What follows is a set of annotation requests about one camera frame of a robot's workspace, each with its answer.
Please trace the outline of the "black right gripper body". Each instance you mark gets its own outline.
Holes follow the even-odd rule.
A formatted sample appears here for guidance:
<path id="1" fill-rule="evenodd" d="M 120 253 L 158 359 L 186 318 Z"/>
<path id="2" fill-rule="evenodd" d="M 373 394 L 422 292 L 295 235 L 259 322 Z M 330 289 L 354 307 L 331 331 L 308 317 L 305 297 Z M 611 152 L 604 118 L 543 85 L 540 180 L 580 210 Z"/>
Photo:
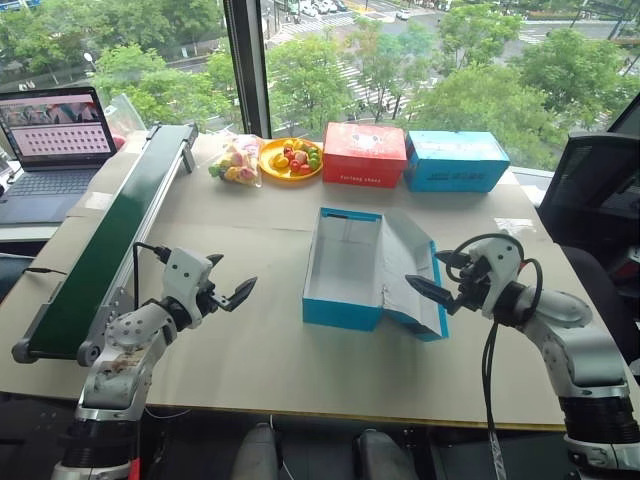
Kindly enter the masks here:
<path id="1" fill-rule="evenodd" d="M 484 256 L 468 262 L 459 272 L 459 295 L 454 300 L 454 305 L 471 311 L 480 309 L 491 286 L 488 278 L 490 271 L 491 265 Z"/>

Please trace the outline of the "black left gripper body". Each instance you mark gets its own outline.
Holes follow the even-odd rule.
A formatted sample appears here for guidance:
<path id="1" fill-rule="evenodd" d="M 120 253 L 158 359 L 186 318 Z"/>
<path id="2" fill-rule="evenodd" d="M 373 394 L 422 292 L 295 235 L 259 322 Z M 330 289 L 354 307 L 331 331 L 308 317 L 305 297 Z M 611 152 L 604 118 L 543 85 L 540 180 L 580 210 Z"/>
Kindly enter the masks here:
<path id="1" fill-rule="evenodd" d="M 196 305 L 202 317 L 206 317 L 218 309 L 219 303 L 215 296 L 215 284 L 212 282 L 206 282 L 205 285 L 198 290 Z"/>

